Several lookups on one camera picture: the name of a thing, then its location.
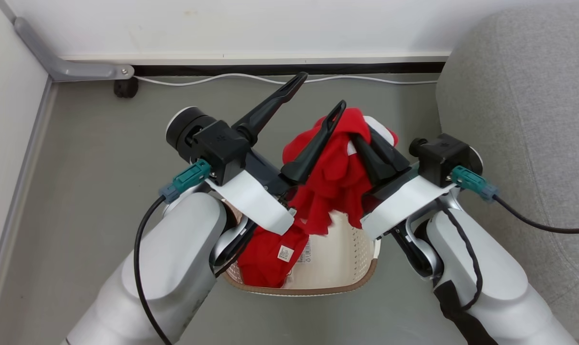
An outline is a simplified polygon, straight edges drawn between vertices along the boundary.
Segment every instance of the brown basket rim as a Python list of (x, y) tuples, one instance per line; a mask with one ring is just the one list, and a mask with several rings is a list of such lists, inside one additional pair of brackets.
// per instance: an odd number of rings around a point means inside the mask
[(223, 277), (231, 286), (246, 292), (263, 293), (265, 295), (281, 295), (281, 296), (316, 296), (316, 295), (333, 295), (335, 293), (344, 293), (361, 288), (366, 284), (375, 273), (377, 268), (377, 258), (371, 260), (371, 264), (366, 271), (364, 277), (353, 284), (347, 286), (327, 287), (327, 288), (271, 288), (271, 287), (257, 287), (241, 284), (234, 280), (228, 272), (223, 273)]

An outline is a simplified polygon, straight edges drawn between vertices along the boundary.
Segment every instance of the white wall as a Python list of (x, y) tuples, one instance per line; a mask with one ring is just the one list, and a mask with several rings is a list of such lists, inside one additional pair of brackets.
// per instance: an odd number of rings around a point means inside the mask
[(0, 236), (47, 74), (0, 11)]
[(441, 61), (490, 13), (564, 0), (7, 1), (67, 59), (213, 65)]

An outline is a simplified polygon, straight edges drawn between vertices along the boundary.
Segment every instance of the cable connector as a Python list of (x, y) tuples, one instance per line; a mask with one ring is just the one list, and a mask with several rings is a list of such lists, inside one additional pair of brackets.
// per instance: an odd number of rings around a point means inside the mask
[(210, 172), (211, 166), (206, 160), (197, 160), (196, 163), (189, 166), (184, 172), (176, 175), (172, 183), (161, 188), (160, 196), (165, 196), (166, 199), (164, 202), (171, 204), (178, 199), (183, 192), (206, 180)]
[(464, 166), (456, 166), (450, 176), (452, 182), (461, 188), (472, 190), (489, 203), (493, 203), (493, 197), (498, 194), (498, 187), (487, 182), (486, 179), (468, 170)]

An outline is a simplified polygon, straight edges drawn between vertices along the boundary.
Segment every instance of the white plastic basket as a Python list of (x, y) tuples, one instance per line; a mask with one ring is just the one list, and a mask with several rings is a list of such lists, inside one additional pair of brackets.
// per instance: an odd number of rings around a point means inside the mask
[(327, 236), (312, 235), (282, 288), (243, 284), (237, 264), (224, 277), (235, 288), (265, 295), (306, 297), (353, 291), (368, 282), (377, 266), (380, 240), (369, 241), (347, 215), (333, 211)]

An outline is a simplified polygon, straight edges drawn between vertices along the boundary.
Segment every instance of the robotic arm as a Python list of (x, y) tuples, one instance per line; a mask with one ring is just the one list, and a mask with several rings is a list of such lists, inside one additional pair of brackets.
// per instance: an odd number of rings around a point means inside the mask
[[(176, 343), (217, 276), (240, 255), (257, 225), (278, 234), (289, 229), (293, 216), (287, 201), (296, 186), (307, 181), (345, 102), (331, 111), (296, 161), (280, 171), (252, 146), (306, 78), (307, 74), (298, 74), (231, 127), (197, 107), (173, 117), (167, 142), (193, 166), (198, 162), (210, 165), (202, 165), (206, 175), (196, 174), (200, 183), (180, 198), (178, 185), (161, 190), (170, 205), (162, 221), (142, 240), (138, 258), (146, 300), (142, 302), (139, 296), (132, 252), (63, 344)], [(456, 201), (460, 188), (449, 178), (451, 172), (463, 166), (480, 173), (482, 164), (476, 153), (446, 135), (433, 143), (416, 140), (411, 154), (419, 158), (419, 166), (412, 167), (376, 131), (372, 133), (371, 144), (352, 138), (376, 186), (363, 198), (362, 227), (373, 240), (394, 236), (415, 271), (433, 283), (443, 314), (456, 323), (469, 345), (576, 344), (528, 284), (520, 265)], [(241, 218), (228, 204), (208, 194), (211, 190), (237, 208)], [(465, 308), (471, 301), (473, 305)], [(144, 304), (167, 337), (164, 341), (143, 311)]]

